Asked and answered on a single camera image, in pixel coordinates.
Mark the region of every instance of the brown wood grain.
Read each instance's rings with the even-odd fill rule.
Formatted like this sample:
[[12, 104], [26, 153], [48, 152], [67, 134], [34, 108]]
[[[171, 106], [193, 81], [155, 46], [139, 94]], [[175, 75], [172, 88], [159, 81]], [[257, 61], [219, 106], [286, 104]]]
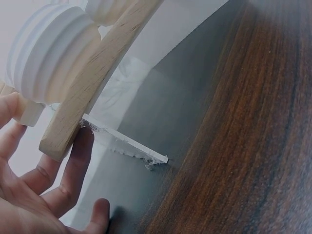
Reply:
[[105, 197], [112, 234], [312, 233], [311, 34], [311, 0], [220, 8], [150, 72], [118, 129], [169, 163], [105, 152], [73, 226]]
[[312, 1], [250, 0], [147, 233], [312, 232]]

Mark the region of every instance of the finger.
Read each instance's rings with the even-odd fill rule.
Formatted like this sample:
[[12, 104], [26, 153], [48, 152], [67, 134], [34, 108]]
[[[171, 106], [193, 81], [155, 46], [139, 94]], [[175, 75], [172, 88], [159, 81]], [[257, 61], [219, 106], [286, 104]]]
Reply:
[[0, 129], [15, 115], [19, 104], [19, 95], [12, 94], [0, 97]]
[[102, 198], [93, 205], [90, 223], [83, 231], [77, 231], [69, 228], [71, 234], [103, 234], [106, 233], [109, 224], [109, 202]]
[[60, 162], [42, 155], [37, 167], [20, 178], [31, 190], [40, 195], [53, 185], [60, 165]]
[[77, 203], [90, 163], [93, 141], [92, 131], [82, 128], [75, 139], [60, 186], [42, 195], [57, 218], [63, 216]]
[[0, 137], [0, 157], [7, 161], [10, 159], [16, 151], [26, 129], [26, 126], [14, 123], [14, 125]]

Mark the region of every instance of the wooden piece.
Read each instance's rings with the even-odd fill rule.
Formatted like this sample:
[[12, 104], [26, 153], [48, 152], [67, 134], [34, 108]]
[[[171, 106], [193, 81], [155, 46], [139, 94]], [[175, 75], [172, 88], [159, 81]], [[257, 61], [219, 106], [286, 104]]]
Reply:
[[72, 225], [107, 197], [109, 234], [311, 233], [311, 31], [310, 0], [230, 0], [151, 71], [119, 127], [169, 164], [105, 152]]
[[36, 103], [25, 99], [21, 94], [19, 95], [19, 114], [14, 118], [20, 124], [34, 127], [38, 122], [45, 105], [42, 103]]
[[2, 90], [4, 89], [4, 87], [5, 87], [5, 83], [3, 81], [0, 81], [0, 94]]
[[16, 90], [14, 88], [12, 88], [11, 86], [9, 85], [5, 85], [1, 91], [1, 96], [5, 96], [5, 95], [9, 95], [13, 92], [15, 92]]
[[[16, 91], [13, 87], [6, 85], [4, 82], [0, 82], [0, 90], [0, 96], [8, 95]], [[13, 118], [22, 125], [34, 127], [44, 108], [44, 104], [27, 100], [19, 94], [19, 104]]]
[[58, 107], [39, 146], [43, 153], [55, 160], [64, 157], [69, 140], [89, 102], [97, 99], [136, 36], [162, 2], [138, 0], [116, 22]]

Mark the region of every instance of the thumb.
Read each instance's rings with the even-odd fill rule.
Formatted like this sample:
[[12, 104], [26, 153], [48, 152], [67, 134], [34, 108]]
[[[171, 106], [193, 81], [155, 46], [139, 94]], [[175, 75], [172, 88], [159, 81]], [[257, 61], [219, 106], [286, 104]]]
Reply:
[[106, 233], [109, 224], [109, 202], [101, 198], [93, 205], [91, 220], [85, 233], [103, 234]]
[[16, 92], [0, 97], [0, 129], [14, 117], [18, 104], [19, 94]]

